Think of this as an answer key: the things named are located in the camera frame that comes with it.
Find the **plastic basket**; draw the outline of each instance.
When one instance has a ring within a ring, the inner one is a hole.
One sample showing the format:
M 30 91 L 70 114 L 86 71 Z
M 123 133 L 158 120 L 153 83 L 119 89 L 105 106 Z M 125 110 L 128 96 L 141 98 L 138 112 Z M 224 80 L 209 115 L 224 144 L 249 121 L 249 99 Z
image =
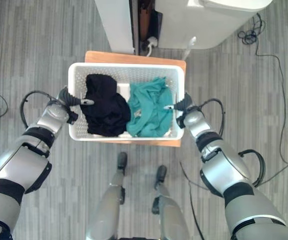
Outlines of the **plastic basket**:
M 117 92 L 126 101 L 130 97 L 130 83 L 148 82 L 155 77 L 166 77 L 166 85 L 170 88 L 173 103 L 184 98 L 184 71 L 175 65 L 150 65 L 150 64 L 121 64 L 121 63 L 85 63 L 72 64 L 68 70 L 68 91 L 73 96 L 83 98 L 86 95 L 86 76 L 88 74 L 105 74 L 112 76 L 117 81 Z M 169 141 L 179 140 L 184 130 L 176 123 L 176 118 L 181 112 L 174 111 L 170 129 L 163 137 L 132 137 L 128 132 L 117 137 L 105 137 L 87 132 L 88 124 L 85 115 L 79 106 L 71 108 L 78 114 L 74 125 L 69 125 L 69 135 L 78 141 Z

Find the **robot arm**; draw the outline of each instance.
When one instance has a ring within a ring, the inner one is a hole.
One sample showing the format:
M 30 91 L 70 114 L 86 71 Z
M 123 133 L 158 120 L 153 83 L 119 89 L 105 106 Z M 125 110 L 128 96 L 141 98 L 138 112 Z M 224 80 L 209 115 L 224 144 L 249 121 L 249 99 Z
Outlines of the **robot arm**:
M 0 240 L 10 238 L 23 195 L 39 189 L 50 173 L 49 150 L 62 126 L 77 119 L 69 106 L 93 103 L 74 98 L 64 88 L 57 100 L 47 104 L 36 123 L 0 156 Z
M 288 239 L 285 220 L 272 202 L 253 186 L 241 157 L 214 132 L 200 109 L 192 105 L 191 99 L 184 105 L 179 125 L 190 131 L 202 155 L 200 176 L 204 184 L 211 193 L 225 199 L 231 240 Z

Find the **black arm joint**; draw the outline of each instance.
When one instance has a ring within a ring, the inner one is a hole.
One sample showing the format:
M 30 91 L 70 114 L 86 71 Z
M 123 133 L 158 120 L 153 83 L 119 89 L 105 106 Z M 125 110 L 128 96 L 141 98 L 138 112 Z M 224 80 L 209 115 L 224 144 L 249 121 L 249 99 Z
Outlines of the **black arm joint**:
M 248 226 L 248 225 L 251 225 L 251 224 L 255 224 L 256 222 L 255 222 L 255 220 L 254 219 L 250 219 L 250 220 L 247 220 L 247 221 L 244 221 L 244 222 L 242 222 L 241 224 L 239 224 L 237 227 L 235 227 L 235 229 L 233 230 L 233 235 L 232 235 L 232 240 L 233 239 L 237 239 L 237 237 L 236 237 L 236 233 L 240 230 L 240 229 L 242 229 L 242 228 L 244 228 L 244 227 L 246 227 L 246 226 Z
M 29 189 L 26 190 L 25 194 L 31 193 L 32 191 L 36 191 L 40 188 L 42 183 L 45 181 L 47 176 L 49 175 L 50 171 L 52 170 L 52 164 L 47 163 L 46 167 L 44 168 L 43 172 L 39 175 L 39 177 L 36 179 L 36 181 L 33 183 L 32 186 L 29 187 Z
M 253 188 L 245 182 L 236 183 L 224 191 L 225 207 L 234 199 L 244 196 L 254 195 Z
M 0 232 L 0 240 L 12 240 L 13 238 L 8 225 L 0 221 L 0 227 L 2 228 L 2 231 Z
M 181 129 L 185 128 L 185 125 L 184 125 L 185 117 L 186 117 L 186 115 L 183 114 L 183 115 L 179 116 L 178 118 L 176 118 L 176 122 Z
M 38 138 L 39 140 L 43 141 L 44 143 L 46 143 L 46 145 L 51 148 L 54 141 L 55 141 L 55 136 L 54 134 L 50 131 L 47 130 L 45 128 L 42 127 L 31 127 L 29 129 L 26 130 L 26 132 L 23 133 L 23 135 L 26 136 L 32 136 L 35 138 Z
M 204 134 L 201 134 L 196 140 L 198 150 L 201 152 L 205 146 L 207 146 L 208 144 L 210 144 L 215 140 L 222 140 L 222 137 L 219 136 L 218 133 L 214 131 L 209 131 Z
M 222 195 L 220 194 L 220 192 L 218 192 L 212 185 L 211 183 L 208 181 L 208 179 L 206 178 L 206 176 L 204 175 L 203 170 L 200 170 L 200 177 L 202 179 L 202 181 L 204 182 L 204 184 L 206 185 L 206 187 L 209 189 L 209 191 L 214 194 L 217 195 L 219 197 L 222 197 Z
M 22 146 L 27 147 L 29 150 L 31 150 L 34 153 L 37 153 L 40 156 L 45 156 L 45 158 L 48 158 L 48 156 L 50 155 L 50 152 L 48 150 L 43 152 L 42 150 L 38 149 L 37 147 L 32 146 L 31 144 L 26 143 L 26 142 L 24 142 L 22 144 Z
M 20 184 L 0 178 L 0 194 L 7 195 L 20 205 L 25 189 Z
M 202 162 L 203 162 L 203 163 L 208 162 L 210 159 L 212 159 L 214 156 L 216 156 L 217 153 L 220 152 L 220 151 L 221 151 L 221 149 L 218 148 L 218 149 L 216 149 L 215 151 L 213 151 L 213 152 L 211 152 L 210 154 L 208 154 L 206 157 L 201 156 Z

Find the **gray floor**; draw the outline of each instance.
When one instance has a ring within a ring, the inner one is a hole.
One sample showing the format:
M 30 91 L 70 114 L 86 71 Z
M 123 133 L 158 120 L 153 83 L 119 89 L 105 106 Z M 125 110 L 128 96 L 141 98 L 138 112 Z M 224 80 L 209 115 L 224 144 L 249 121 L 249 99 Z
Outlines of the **gray floor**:
M 260 52 L 281 58 L 288 109 L 288 0 L 275 0 L 262 17 L 267 29 L 260 37 Z M 92 0 L 0 0 L 0 93 L 10 107 L 0 119 L 0 154 L 24 130 L 18 114 L 24 94 L 33 89 L 57 94 L 67 83 L 68 67 L 82 62 L 86 50 L 110 51 Z M 239 151 L 260 151 L 269 177 L 283 166 L 278 153 L 283 107 L 280 74 L 274 59 L 255 57 L 254 51 L 255 46 L 242 45 L 236 34 L 214 49 L 192 51 L 187 59 L 186 88 L 197 103 L 211 97 L 223 101 L 225 139 Z M 173 59 L 180 54 L 178 50 L 153 51 L 153 56 Z M 28 121 L 41 114 L 44 104 L 45 99 L 34 97 L 26 109 Z M 205 114 L 217 127 L 219 108 L 210 105 Z M 288 159 L 287 138 L 288 122 L 283 141 Z M 128 152 L 129 168 L 119 235 L 159 237 L 159 220 L 150 210 L 155 171 L 165 164 L 170 193 L 181 206 L 191 235 L 199 239 L 189 188 L 178 164 L 182 160 L 189 176 L 200 181 L 199 154 L 188 134 L 181 148 L 80 143 L 69 137 L 67 126 L 52 149 L 50 177 L 22 202 L 14 239 L 84 239 L 89 217 L 113 176 L 120 151 Z M 255 178 L 257 163 L 250 157 L 247 163 Z M 288 222 L 288 169 L 260 190 Z M 229 239 L 223 200 L 198 188 L 193 189 L 193 197 L 206 239 Z

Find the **robot leg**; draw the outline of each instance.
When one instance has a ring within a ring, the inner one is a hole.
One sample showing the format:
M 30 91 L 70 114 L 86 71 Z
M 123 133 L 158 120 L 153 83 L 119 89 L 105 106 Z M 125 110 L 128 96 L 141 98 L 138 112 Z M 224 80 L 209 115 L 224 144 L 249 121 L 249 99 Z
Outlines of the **robot leg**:
M 90 222 L 86 233 L 86 240 L 115 240 L 119 219 L 119 205 L 124 203 L 125 189 L 123 179 L 127 165 L 127 154 L 121 152 L 117 160 L 115 173 L 109 188 L 102 197 L 96 213 Z
M 166 172 L 164 165 L 159 166 L 155 183 L 158 196 L 154 200 L 152 213 L 160 216 L 161 240 L 188 240 L 190 236 L 184 216 L 163 184 Z

